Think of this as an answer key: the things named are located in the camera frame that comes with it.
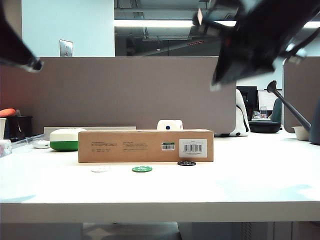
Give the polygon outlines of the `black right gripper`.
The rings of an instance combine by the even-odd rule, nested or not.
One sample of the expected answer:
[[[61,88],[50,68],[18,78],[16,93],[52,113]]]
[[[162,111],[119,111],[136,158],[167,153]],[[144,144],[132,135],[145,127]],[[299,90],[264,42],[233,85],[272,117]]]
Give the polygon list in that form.
[[[209,89],[219,91],[237,80],[275,71],[274,61],[292,38],[285,6],[256,6],[222,35]]]

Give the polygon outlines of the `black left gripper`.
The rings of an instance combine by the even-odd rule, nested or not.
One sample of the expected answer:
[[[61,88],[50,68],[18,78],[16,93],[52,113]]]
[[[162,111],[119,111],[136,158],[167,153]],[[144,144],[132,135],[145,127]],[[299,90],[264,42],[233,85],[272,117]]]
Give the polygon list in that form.
[[[0,1],[0,64],[13,65],[27,72],[39,72],[44,62],[23,43],[7,21],[3,1]]]

